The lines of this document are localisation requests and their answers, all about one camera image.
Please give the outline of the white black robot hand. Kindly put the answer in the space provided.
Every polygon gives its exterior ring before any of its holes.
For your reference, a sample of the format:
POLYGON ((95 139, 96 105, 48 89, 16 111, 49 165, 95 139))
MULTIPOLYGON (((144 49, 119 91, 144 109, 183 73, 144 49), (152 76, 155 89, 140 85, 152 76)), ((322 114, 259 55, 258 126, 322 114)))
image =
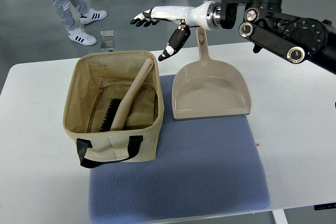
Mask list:
POLYGON ((202 27, 206 30, 220 28, 220 11, 221 5, 215 1, 205 1, 198 7, 156 6, 135 16, 130 24, 137 27, 156 25, 160 21, 178 24, 178 28, 158 57, 159 61, 163 61, 180 51, 191 34, 191 27, 202 27))

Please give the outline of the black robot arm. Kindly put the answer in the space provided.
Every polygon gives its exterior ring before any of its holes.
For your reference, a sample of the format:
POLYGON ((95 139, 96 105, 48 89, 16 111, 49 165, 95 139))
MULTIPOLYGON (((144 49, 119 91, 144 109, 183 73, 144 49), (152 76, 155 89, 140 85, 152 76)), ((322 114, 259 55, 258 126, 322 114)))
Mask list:
POLYGON ((244 5, 239 34, 254 43, 254 53, 266 49, 292 64, 307 60, 335 73, 335 28, 332 22, 282 13, 281 3, 282 0, 206 1, 203 27, 232 29, 237 7, 244 5))

